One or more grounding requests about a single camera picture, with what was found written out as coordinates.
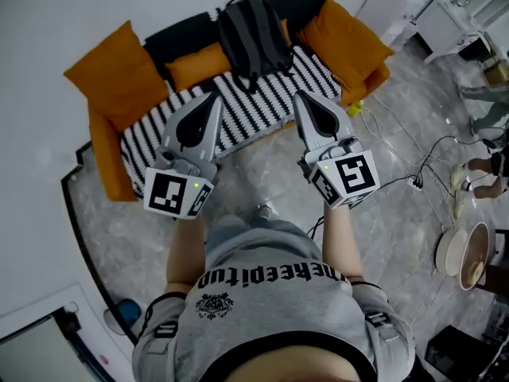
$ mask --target shirt sleeve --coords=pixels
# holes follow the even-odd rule
[[[396,314],[378,286],[352,283],[353,298],[366,317],[375,352],[379,381],[404,380],[414,366],[414,335],[408,322]]]
[[[185,298],[185,293],[166,293],[156,298],[147,309],[133,351],[133,374],[137,382],[166,380],[168,345],[177,335],[178,318],[184,311]]]

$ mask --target sofa backrest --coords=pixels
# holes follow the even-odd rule
[[[279,18],[287,19],[288,31],[293,43],[296,33],[318,15],[325,0],[267,0]],[[173,81],[165,63],[178,57],[195,53],[219,41],[217,23],[209,13],[186,18],[146,38],[144,48],[156,64],[157,71],[172,85]]]

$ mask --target forearm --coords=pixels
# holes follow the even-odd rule
[[[363,277],[362,261],[347,205],[336,209],[324,207],[322,256],[325,263],[348,279]]]
[[[204,222],[199,217],[195,220],[177,220],[166,264],[168,284],[186,285],[190,289],[204,271]]]

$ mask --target cardboard box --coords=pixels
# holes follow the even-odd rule
[[[500,61],[486,69],[486,71],[484,71],[484,76],[490,86],[503,84],[509,80],[509,66],[507,66],[507,62]]]

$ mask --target power strip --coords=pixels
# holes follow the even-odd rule
[[[417,191],[422,191],[422,180],[420,180],[418,177],[407,177],[406,183],[412,187],[413,189],[416,189]]]

